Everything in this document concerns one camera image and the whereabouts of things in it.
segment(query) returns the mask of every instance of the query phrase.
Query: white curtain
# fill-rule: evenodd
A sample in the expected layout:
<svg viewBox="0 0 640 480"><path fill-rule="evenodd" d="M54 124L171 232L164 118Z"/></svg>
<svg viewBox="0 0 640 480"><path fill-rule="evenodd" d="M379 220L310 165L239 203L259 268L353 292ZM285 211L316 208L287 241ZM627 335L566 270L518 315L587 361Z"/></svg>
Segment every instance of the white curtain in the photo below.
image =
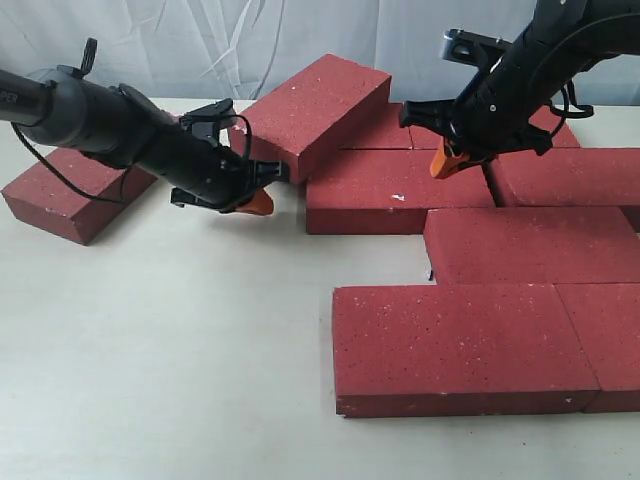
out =
<svg viewBox="0 0 640 480"><path fill-rule="evenodd" d="M393 75L392 100L456 96L474 73L440 60L442 34L513 40L535 0L0 0L0 68L78 64L99 42L92 79L156 97L255 99L324 53ZM581 102L640 101L640 59L578 76Z"/></svg>

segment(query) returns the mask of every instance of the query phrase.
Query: red brick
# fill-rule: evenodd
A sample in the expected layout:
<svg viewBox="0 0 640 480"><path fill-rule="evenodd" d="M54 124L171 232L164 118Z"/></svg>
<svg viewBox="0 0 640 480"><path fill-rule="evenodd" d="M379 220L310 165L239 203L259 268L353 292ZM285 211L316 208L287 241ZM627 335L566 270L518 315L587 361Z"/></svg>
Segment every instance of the red brick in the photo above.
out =
<svg viewBox="0 0 640 480"><path fill-rule="evenodd" d="M284 161L291 167L291 182L302 183L384 111L390 87L387 73L324 55L243 111L254 135L252 158ZM237 152L244 149L241 127L230 130Z"/></svg>
<svg viewBox="0 0 640 480"><path fill-rule="evenodd" d="M47 159L85 192L119 198L123 170L107 168L75 150L57 149ZM135 200L155 180L153 175L132 169L125 183L125 199ZM125 209L122 205L81 197L41 163L9 183L2 195L18 220L82 245L91 243Z"/></svg>
<svg viewBox="0 0 640 480"><path fill-rule="evenodd" d="M411 150L408 128L400 128L401 103L390 103L363 123L342 148L347 150Z"/></svg>
<svg viewBox="0 0 640 480"><path fill-rule="evenodd" d="M615 206L640 231L640 150L565 148L491 164L501 203L510 206Z"/></svg>
<svg viewBox="0 0 640 480"><path fill-rule="evenodd" d="M529 121L538 128L553 132L558 126L560 118L551 113L549 107L542 107ZM562 130L554 137L553 146L555 148L580 148L580 142L571 131L569 125L565 123Z"/></svg>
<svg viewBox="0 0 640 480"><path fill-rule="evenodd" d="M435 180L430 160L418 150L340 152L309 179L307 232L420 235L431 208L495 206L480 169Z"/></svg>
<svg viewBox="0 0 640 480"><path fill-rule="evenodd" d="M599 386L551 285L337 289L337 413L554 414Z"/></svg>
<svg viewBox="0 0 640 480"><path fill-rule="evenodd" d="M558 291L602 389L585 411L640 411L640 285Z"/></svg>
<svg viewBox="0 0 640 480"><path fill-rule="evenodd" d="M640 241L615 207L434 210L425 240L440 284L640 282Z"/></svg>
<svg viewBox="0 0 640 480"><path fill-rule="evenodd" d="M538 128L553 132L558 126L560 119L553 115L548 107L538 110L529 120L530 123ZM440 136L431 130L420 127L409 127L413 148L419 150L436 150L440 145ZM571 131L571 128L565 124L560 132L553 139L555 148L579 148L580 143Z"/></svg>

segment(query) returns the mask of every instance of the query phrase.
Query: white table surface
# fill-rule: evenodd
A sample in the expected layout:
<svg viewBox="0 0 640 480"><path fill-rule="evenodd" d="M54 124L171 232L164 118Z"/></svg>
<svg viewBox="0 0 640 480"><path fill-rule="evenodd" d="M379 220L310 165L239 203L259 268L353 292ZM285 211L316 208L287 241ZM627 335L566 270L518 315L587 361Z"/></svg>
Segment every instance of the white table surface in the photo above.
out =
<svg viewBox="0 0 640 480"><path fill-rule="evenodd" d="M640 147L638 108L570 124ZM0 127L5 185L34 160ZM266 219L169 190L90 247L0 209L0 479L640 477L640 414L336 416L332 288L425 283L421 237L306 236L293 188Z"/></svg>

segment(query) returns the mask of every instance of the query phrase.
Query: table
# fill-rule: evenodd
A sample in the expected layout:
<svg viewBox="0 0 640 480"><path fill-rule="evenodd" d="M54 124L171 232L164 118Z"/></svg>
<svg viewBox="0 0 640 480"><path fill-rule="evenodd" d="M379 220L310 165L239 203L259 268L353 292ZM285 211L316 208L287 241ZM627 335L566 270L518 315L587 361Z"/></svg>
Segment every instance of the table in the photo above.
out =
<svg viewBox="0 0 640 480"><path fill-rule="evenodd" d="M596 111L570 121L584 146L640 147L640 108ZM4 185L34 160L1 127ZM158 182L90 247L0 209L0 478L640 476L640 414L336 416L332 289L426 283L428 255L307 236L298 191L269 190L274 216L225 217Z"/></svg>

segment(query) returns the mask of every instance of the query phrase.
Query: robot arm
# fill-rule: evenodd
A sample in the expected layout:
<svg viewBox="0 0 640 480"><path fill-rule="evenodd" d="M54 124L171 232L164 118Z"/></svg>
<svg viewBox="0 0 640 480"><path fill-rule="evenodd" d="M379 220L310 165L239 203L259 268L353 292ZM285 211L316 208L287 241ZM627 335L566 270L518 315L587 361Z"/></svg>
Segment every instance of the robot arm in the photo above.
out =
<svg viewBox="0 0 640 480"><path fill-rule="evenodd" d="M24 78L0 70L0 120L12 123L25 146L66 181L27 142L71 148L114 169L137 166L175 188L171 201L220 213L268 215L273 202L264 187L288 181L284 163L249 159L251 127L243 155L220 144L219 134L238 118L230 99L175 121L133 87L88 82L97 42L89 39L80 69L59 66ZM89 196L77 187L76 193ZM98 198L120 203L113 199Z"/></svg>
<svg viewBox="0 0 640 480"><path fill-rule="evenodd" d="M453 100L406 102L400 125L442 136L431 175L448 178L484 166L501 153L545 154L566 118L593 115L578 105L572 79L597 63L640 54L640 1L538 0L532 21L513 44L460 30L445 35L443 58L473 65L477 74ZM530 117L561 92L564 111L555 132ZM569 112L569 103L580 112Z"/></svg>

